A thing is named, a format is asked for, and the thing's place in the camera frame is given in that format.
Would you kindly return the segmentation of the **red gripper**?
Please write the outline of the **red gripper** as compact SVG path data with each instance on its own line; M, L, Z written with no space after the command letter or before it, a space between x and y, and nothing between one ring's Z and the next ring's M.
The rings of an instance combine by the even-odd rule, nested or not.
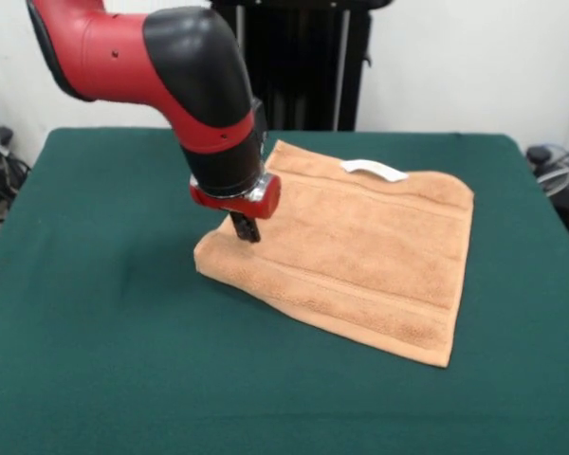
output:
M264 173L248 192L234 197L216 197L204 193L196 179L190 178L190 193L193 201L209 209L229 211L237 237L242 241L259 243L261 233L255 219L269 219L278 207L282 183L279 176Z

